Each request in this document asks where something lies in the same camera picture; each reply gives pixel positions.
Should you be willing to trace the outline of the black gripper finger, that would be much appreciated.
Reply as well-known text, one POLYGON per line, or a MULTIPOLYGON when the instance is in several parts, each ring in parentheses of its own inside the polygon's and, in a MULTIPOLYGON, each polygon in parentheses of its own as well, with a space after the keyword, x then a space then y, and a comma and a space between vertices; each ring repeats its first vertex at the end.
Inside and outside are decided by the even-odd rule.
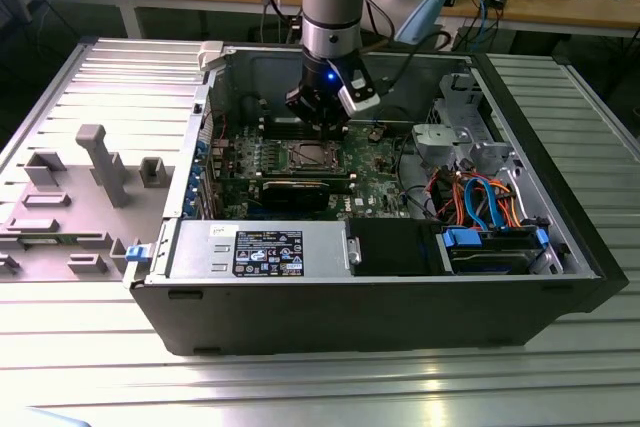
POLYGON ((339 101, 330 104, 327 111, 327 139, 342 141, 347 132, 347 113, 339 101))
POLYGON ((326 96, 313 88, 298 87, 286 95, 285 104, 320 140, 329 138, 326 96))

